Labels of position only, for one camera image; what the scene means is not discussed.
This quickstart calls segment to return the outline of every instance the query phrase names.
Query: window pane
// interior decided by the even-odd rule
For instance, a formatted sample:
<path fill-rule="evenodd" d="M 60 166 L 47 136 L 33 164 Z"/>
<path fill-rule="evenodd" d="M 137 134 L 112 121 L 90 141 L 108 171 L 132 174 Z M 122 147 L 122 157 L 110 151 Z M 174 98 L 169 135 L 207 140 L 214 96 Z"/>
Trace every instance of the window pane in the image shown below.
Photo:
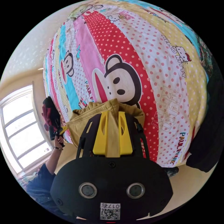
<path fill-rule="evenodd" d="M 3 117 L 5 124 L 31 109 L 33 109 L 33 105 L 30 93 L 10 102 L 3 107 Z"/>
<path fill-rule="evenodd" d="M 13 157 L 9 146 L 6 142 L 5 136 L 4 136 L 4 132 L 3 132 L 3 128 L 0 125 L 0 143 L 1 143 L 1 148 L 2 151 L 4 151 L 6 158 L 8 159 L 8 162 L 11 164 L 12 168 L 14 169 L 14 171 L 16 173 L 19 173 L 20 171 L 22 171 L 21 167 L 18 165 L 18 163 L 16 162 L 15 158 Z"/>
<path fill-rule="evenodd" d="M 36 118 L 34 116 L 34 112 L 31 112 L 31 113 L 21 117 L 20 119 L 14 121 L 9 126 L 7 126 L 5 128 L 6 133 L 9 137 L 12 134 L 14 134 L 15 132 L 17 132 L 18 130 L 20 130 L 21 128 L 24 128 L 25 126 L 27 126 L 35 121 L 36 121 Z"/>
<path fill-rule="evenodd" d="M 47 143 L 44 143 L 19 159 L 19 162 L 23 166 L 23 168 L 26 168 L 28 165 L 35 162 L 50 151 L 50 146 Z"/>
<path fill-rule="evenodd" d="M 9 143 L 15 155 L 18 157 L 43 140 L 44 137 L 36 123 L 10 138 Z"/>

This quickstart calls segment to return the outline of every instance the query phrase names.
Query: cartoon print fabric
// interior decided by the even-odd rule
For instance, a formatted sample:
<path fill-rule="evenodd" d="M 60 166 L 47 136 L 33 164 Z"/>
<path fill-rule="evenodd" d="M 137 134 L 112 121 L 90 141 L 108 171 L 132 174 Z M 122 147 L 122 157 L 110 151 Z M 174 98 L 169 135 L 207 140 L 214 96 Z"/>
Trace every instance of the cartoon print fabric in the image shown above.
<path fill-rule="evenodd" d="M 148 7 L 107 0 L 91 5 L 73 11 L 44 60 L 46 95 L 62 123 L 89 102 L 117 98 L 143 109 L 152 161 L 185 163 L 206 111 L 207 75 L 196 47 Z M 65 138 L 72 143 L 68 131 Z"/>

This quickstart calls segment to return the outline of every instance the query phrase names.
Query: qr code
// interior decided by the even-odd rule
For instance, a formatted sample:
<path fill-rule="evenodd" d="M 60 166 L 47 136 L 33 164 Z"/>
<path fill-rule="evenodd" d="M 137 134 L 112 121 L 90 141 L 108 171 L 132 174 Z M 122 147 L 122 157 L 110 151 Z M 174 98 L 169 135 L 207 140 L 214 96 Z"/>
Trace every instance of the qr code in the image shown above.
<path fill-rule="evenodd" d="M 120 204 L 101 203 L 101 220 L 120 220 Z"/>

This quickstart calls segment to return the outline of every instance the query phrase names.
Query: person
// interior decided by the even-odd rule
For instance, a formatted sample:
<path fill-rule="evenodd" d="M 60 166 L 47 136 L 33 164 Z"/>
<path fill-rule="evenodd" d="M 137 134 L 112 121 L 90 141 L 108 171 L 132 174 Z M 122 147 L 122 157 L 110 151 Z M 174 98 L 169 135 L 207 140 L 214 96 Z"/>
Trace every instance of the person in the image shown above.
<path fill-rule="evenodd" d="M 54 140 L 54 149 L 47 160 L 46 163 L 42 165 L 37 176 L 28 182 L 26 186 L 26 192 L 29 194 L 31 198 L 33 198 L 37 203 L 39 203 L 43 208 L 53 213 L 54 215 L 74 223 L 75 220 L 73 217 L 64 214 L 59 210 L 55 202 L 53 201 L 50 189 L 56 174 L 54 173 L 58 164 L 58 160 L 62 153 L 63 148 L 61 147 L 61 143 L 64 143 L 64 139 L 62 137 L 55 137 Z"/>

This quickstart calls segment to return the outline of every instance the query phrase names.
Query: hello kitty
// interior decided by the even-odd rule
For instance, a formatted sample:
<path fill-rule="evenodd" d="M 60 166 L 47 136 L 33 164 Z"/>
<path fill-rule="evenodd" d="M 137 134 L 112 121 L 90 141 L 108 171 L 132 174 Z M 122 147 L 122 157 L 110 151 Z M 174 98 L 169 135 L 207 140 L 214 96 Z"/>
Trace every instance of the hello kitty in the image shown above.
<path fill-rule="evenodd" d="M 115 15 L 110 15 L 107 16 L 106 19 L 109 19 L 111 23 L 114 23 L 116 21 L 119 21 L 120 19 L 125 19 L 126 17 L 121 14 L 115 14 Z"/>
<path fill-rule="evenodd" d="M 180 60 L 182 63 L 188 63 L 189 61 L 191 61 L 189 54 L 184 50 L 183 47 L 174 46 L 173 48 L 178 52 L 178 60 Z"/>

